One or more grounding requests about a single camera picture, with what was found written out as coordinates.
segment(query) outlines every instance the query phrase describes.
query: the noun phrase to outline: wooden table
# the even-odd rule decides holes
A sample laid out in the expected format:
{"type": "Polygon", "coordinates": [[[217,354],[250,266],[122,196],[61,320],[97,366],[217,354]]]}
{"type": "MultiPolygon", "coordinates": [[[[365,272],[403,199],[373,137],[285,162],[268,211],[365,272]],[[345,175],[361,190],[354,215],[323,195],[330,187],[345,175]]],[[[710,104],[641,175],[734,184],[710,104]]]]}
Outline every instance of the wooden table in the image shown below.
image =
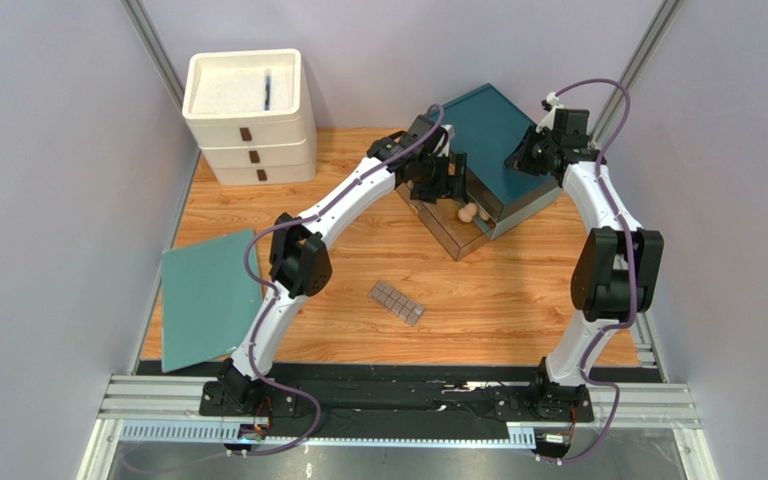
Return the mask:
{"type": "MultiPolygon", "coordinates": [[[[320,130],[319,170],[308,183],[223,187],[201,159],[174,246],[249,227],[259,231],[284,211],[298,214],[339,184],[373,140],[394,130],[320,130]]],[[[562,194],[546,210],[455,262],[399,194],[390,193],[334,244],[334,275],[296,317],[277,359],[537,364],[556,346],[573,313],[570,277],[585,236],[573,202],[562,194]],[[415,327],[367,298],[378,280],[426,307],[415,327]]],[[[268,253],[269,242],[261,242],[263,275],[268,253]]],[[[158,302],[145,359],[162,352],[158,302]]],[[[598,364],[638,365],[630,335],[615,335],[598,364]]]]}

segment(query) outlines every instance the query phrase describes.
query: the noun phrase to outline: green board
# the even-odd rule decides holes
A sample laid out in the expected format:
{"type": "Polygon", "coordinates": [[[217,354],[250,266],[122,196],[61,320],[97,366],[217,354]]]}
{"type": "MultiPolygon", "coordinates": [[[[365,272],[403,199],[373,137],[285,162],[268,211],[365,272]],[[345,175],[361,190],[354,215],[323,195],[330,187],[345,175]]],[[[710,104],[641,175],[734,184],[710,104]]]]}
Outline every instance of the green board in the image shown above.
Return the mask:
{"type": "MultiPolygon", "coordinates": [[[[162,255],[162,371],[227,355],[245,339],[263,295],[245,273],[252,229],[162,255]]],[[[259,273],[256,248],[251,269],[259,273]]]]}

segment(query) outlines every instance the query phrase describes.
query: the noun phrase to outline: gray wall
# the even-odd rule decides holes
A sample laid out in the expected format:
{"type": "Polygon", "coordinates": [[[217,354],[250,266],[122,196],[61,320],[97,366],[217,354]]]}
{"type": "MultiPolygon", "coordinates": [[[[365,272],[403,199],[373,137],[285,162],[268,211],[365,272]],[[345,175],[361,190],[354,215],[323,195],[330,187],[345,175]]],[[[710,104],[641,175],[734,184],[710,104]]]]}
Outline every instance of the gray wall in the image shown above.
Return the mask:
{"type": "MultiPolygon", "coordinates": [[[[318,126],[393,127],[486,82],[539,117],[552,90],[618,78],[660,1],[143,3],[183,83],[196,53],[298,48],[318,126]]],[[[590,87],[565,101],[596,117],[609,93],[590,87]]]]}
{"type": "Polygon", "coordinates": [[[0,2],[0,478],[76,475],[194,155],[119,2],[0,2]]]}
{"type": "Polygon", "coordinates": [[[768,4],[685,2],[609,152],[665,236],[653,312],[721,477],[768,478],[768,4]]]}

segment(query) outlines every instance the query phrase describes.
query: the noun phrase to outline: teal box lid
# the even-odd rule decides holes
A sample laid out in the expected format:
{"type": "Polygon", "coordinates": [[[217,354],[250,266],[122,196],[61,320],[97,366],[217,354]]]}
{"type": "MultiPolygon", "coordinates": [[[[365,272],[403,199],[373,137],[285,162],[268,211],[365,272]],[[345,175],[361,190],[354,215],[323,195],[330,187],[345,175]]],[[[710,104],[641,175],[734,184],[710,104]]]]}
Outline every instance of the teal box lid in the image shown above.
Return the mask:
{"type": "Polygon", "coordinates": [[[263,303],[242,264],[252,238],[249,228],[162,255],[163,372],[230,354],[245,339],[263,303]]]}
{"type": "Polygon", "coordinates": [[[496,221],[558,186],[550,175],[530,175],[504,165],[535,122],[493,85],[485,84],[443,108],[444,123],[455,128],[452,149],[467,153],[467,193],[496,221]]]}

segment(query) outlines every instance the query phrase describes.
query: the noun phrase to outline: white plastic drawer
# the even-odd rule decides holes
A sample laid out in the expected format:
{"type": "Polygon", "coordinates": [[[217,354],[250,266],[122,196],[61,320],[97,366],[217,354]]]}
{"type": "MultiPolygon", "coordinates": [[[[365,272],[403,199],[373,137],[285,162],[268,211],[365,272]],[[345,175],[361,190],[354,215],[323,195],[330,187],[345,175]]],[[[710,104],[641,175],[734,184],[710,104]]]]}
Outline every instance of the white plastic drawer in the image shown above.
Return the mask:
{"type": "Polygon", "coordinates": [[[201,148],[261,147],[298,143],[307,138],[313,126],[305,122],[307,115],[295,120],[273,123],[247,123],[238,120],[230,125],[191,125],[189,129],[201,148]]]}
{"type": "Polygon", "coordinates": [[[222,185],[269,185],[308,182],[316,176],[316,162],[266,168],[213,168],[222,185]]]}
{"type": "Polygon", "coordinates": [[[316,137],[270,147],[203,148],[212,168],[265,168],[316,162],[316,137]]]}
{"type": "Polygon", "coordinates": [[[294,49],[195,55],[183,117],[201,148],[284,145],[316,132],[301,54],[294,49]]]}

